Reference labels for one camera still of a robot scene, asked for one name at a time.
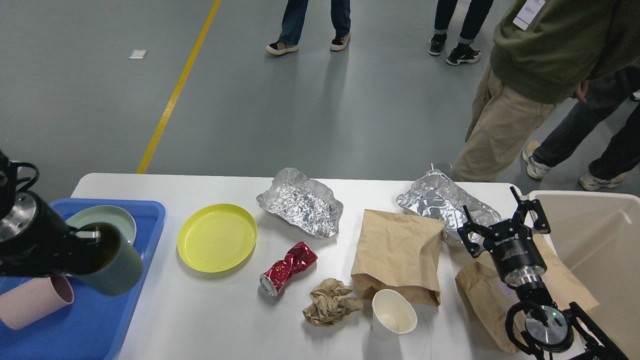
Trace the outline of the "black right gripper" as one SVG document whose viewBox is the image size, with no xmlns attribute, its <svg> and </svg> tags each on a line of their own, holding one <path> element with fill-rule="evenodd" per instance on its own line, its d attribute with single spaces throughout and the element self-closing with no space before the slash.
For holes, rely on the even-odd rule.
<svg viewBox="0 0 640 360">
<path fill-rule="evenodd" d="M 550 234 L 550 224 L 539 200 L 522 196 L 514 186 L 509 189 L 518 203 L 509 223 L 492 225 L 491 212 L 469 210 L 467 205 L 463 205 L 464 220 L 457 228 L 457 234 L 474 259 L 486 250 L 483 242 L 487 236 L 487 250 L 505 284 L 520 287 L 541 283 L 547 265 L 533 241 L 533 235 Z M 528 215 L 533 220 L 532 227 L 525 224 Z"/>
</svg>

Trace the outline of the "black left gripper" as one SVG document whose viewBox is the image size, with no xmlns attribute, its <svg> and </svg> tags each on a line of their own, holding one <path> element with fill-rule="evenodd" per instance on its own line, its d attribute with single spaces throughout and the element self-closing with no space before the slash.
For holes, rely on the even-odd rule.
<svg viewBox="0 0 640 360">
<path fill-rule="evenodd" d="M 69 274 L 70 242 L 100 242 L 103 231 L 70 227 L 37 194 L 18 192 L 1 220 L 0 275 L 41 278 Z"/>
</svg>

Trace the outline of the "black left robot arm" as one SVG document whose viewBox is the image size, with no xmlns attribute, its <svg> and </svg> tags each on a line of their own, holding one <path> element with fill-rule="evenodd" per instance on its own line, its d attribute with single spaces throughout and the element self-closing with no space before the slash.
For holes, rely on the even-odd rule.
<svg viewBox="0 0 640 360">
<path fill-rule="evenodd" d="M 30 191 L 39 170 L 30 162 L 1 154 L 0 275 L 48 277 L 89 271 L 104 250 L 103 232 L 69 226 L 40 196 Z"/>
</svg>

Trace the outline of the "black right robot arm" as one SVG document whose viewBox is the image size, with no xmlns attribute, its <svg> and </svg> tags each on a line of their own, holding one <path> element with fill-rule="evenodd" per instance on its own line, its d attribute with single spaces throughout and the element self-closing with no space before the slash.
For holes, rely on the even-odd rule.
<svg viewBox="0 0 640 360">
<path fill-rule="evenodd" d="M 542 360 L 546 353 L 569 350 L 578 332 L 586 342 L 578 360 L 626 360 L 627 355 L 578 303 L 558 308 L 543 281 L 547 264 L 533 239 L 534 234 L 551 232 L 542 204 L 519 195 L 513 186 L 510 191 L 518 204 L 511 218 L 485 226 L 475 222 L 463 205 L 466 221 L 457 229 L 471 257 L 488 252 L 500 281 L 518 297 L 506 312 L 509 341 Z"/>
</svg>

